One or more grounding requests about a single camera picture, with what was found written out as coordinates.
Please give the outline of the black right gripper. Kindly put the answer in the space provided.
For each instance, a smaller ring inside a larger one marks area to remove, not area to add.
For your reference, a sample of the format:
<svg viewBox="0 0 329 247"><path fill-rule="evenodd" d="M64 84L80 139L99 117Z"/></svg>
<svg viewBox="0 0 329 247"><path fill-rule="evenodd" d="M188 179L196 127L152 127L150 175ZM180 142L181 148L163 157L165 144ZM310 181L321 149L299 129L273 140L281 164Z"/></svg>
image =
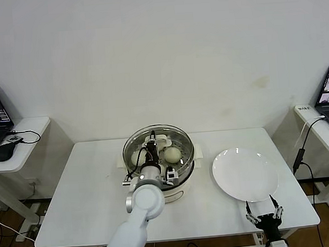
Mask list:
<svg viewBox="0 0 329 247"><path fill-rule="evenodd" d="M264 231L268 242L273 242L283 239L278 228L282 224L283 207L278 204L273 196L270 195L269 197L274 205L274 214L269 213L256 217L252 214L250 206L246 201L246 218L252 224L255 224L257 229Z"/></svg>

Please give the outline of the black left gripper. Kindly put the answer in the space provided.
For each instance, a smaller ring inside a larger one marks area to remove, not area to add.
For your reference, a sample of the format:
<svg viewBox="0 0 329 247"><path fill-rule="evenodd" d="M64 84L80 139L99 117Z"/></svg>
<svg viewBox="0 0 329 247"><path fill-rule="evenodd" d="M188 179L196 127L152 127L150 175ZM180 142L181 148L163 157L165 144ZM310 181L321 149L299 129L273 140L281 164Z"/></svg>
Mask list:
<svg viewBox="0 0 329 247"><path fill-rule="evenodd" d="M158 146L157 143L155 142L156 135L154 130L150 133L150 136L151 136L151 141L144 143L144 147L146 148L146 152L147 152L145 155L145 162L158 164L159 163Z"/></svg>

